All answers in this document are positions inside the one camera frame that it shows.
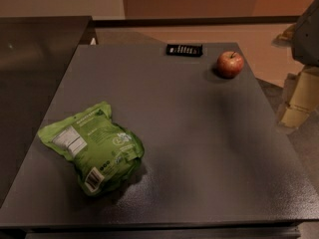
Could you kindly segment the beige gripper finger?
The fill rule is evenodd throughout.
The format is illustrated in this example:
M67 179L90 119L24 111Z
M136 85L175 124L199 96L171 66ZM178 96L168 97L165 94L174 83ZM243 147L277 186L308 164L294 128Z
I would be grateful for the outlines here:
M297 74L288 74L278 109L278 122L299 128L319 106L319 68L304 66Z
M295 24L290 25L282 33L277 35L277 37L273 40L273 43L278 46L290 46L295 33L295 28Z

